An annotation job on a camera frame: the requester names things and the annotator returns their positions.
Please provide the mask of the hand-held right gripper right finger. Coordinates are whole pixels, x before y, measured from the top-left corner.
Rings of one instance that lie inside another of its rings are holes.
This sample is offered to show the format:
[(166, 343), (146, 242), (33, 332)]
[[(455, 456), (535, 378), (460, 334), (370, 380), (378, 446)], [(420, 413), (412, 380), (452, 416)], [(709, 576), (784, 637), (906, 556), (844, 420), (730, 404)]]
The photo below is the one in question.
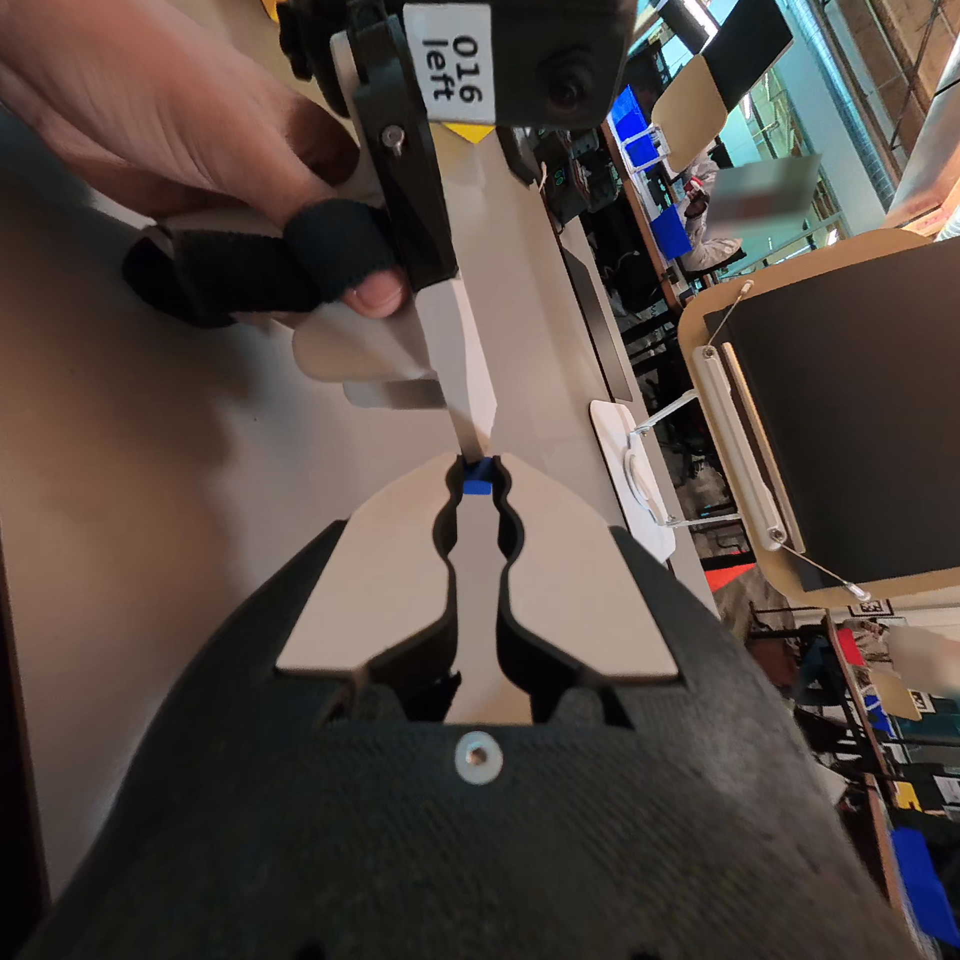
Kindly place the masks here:
[(515, 455), (504, 514), (519, 522), (505, 567), (518, 628), (603, 680), (675, 680), (679, 669), (618, 549), (590, 504)]

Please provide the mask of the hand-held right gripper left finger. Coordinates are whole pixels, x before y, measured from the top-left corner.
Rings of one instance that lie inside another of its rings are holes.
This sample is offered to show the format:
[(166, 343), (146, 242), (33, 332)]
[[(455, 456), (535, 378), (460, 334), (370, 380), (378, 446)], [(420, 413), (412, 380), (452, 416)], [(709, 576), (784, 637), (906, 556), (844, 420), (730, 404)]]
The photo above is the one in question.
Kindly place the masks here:
[(359, 679), (438, 622), (450, 568), (434, 528), (460, 465), (440, 454), (366, 499), (345, 524), (275, 663), (288, 674)]

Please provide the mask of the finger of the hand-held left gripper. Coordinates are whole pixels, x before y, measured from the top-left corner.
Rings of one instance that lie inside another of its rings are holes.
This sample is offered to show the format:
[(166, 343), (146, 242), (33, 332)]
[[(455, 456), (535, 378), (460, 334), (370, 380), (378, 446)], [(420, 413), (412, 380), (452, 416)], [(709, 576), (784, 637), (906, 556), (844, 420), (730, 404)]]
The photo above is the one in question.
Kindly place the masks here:
[(461, 445), (490, 445), (498, 399), (474, 310), (461, 277), (451, 280), (455, 303), (448, 374), (448, 411)]
[[(445, 280), (417, 292), (414, 297), (414, 307), (426, 343), (428, 359), (437, 376), (446, 410), (453, 425), (449, 411), (449, 373), (455, 302), (451, 294), (450, 282), (451, 280)], [(466, 461), (479, 461), (490, 455), (489, 444), (461, 444), (460, 442), (459, 444)]]

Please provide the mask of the beige desk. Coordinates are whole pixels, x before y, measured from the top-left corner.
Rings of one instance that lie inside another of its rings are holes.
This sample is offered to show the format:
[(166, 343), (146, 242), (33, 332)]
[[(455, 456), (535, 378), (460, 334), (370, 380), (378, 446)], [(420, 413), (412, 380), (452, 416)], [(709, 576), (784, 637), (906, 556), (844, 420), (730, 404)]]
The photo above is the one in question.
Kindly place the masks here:
[[(496, 450), (623, 523), (589, 403), (610, 395), (542, 197), (497, 135), (433, 127), (496, 391)], [(50, 896), (87, 854), (174, 681), (329, 524), (457, 442), (444, 411), (355, 407), (292, 330), (201, 331), (119, 275), (143, 218), (2, 108), (2, 614), (16, 645)], [(495, 649), (489, 497), (458, 510), (454, 723), (528, 723)]]

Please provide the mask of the person's left hand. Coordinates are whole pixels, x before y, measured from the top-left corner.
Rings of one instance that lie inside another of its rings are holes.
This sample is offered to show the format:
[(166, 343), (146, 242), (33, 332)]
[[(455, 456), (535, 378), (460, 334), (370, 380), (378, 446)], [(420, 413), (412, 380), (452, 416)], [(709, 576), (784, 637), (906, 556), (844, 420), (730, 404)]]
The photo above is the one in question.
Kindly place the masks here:
[(2, 106), (127, 210), (281, 235), (346, 208), (340, 121), (167, 2), (4, 1), (1, 60)]

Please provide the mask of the black mat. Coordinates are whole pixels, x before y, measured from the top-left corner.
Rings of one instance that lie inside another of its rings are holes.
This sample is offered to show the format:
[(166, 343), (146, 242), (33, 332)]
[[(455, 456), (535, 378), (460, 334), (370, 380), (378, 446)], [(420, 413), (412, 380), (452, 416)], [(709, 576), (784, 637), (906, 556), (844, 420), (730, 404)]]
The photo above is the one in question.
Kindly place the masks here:
[(634, 399), (632, 387), (620, 364), (615, 338), (607, 324), (606, 314), (587, 264), (563, 244), (559, 245), (559, 250), (581, 310), (608, 397), (613, 402), (630, 403)]

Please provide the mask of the white plastic plate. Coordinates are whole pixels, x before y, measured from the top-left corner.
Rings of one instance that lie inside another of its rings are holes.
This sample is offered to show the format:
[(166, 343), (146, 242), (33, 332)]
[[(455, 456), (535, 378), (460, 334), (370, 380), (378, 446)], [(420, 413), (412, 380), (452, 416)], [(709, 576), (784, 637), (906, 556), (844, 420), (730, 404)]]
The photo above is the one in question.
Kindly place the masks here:
[(632, 413), (622, 403), (594, 399), (588, 414), (630, 534), (665, 565), (676, 536)]

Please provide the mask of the blue plastic bin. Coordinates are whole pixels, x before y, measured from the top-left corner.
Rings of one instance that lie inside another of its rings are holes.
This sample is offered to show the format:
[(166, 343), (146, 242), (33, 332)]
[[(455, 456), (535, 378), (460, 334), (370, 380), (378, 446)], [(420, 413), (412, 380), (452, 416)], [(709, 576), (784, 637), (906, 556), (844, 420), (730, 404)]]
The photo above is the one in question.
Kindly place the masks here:
[(645, 172), (667, 158), (666, 135), (660, 126), (647, 120), (630, 84), (613, 101), (607, 120), (630, 173)]
[(891, 833), (896, 862), (918, 928), (955, 949), (959, 932), (954, 911), (918, 830), (898, 826)]
[(666, 261), (682, 258), (693, 250), (686, 221), (676, 204), (658, 213), (650, 223), (654, 243)]

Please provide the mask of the plywood chair with black cushion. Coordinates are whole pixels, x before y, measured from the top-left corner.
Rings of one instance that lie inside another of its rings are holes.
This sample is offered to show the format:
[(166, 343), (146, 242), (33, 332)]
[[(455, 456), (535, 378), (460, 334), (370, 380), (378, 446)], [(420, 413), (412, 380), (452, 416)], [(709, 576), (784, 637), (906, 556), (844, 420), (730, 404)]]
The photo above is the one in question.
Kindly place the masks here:
[(958, 587), (959, 240), (877, 229), (723, 282), (678, 344), (718, 349), (786, 525), (771, 586), (843, 607)]
[(730, 114), (793, 41), (777, 2), (740, 1), (652, 108), (663, 159), (680, 173), (722, 133)]

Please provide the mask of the white bar bracket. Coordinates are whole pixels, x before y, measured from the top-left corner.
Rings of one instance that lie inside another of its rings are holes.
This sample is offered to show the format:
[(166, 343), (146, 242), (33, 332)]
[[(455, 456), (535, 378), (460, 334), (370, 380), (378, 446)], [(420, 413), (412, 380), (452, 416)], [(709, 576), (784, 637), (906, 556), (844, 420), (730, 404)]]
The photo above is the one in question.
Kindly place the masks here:
[(756, 546), (766, 552), (780, 551), (787, 541), (786, 523), (738, 413), (721, 354), (715, 346), (697, 346), (691, 364), (703, 414), (741, 519)]

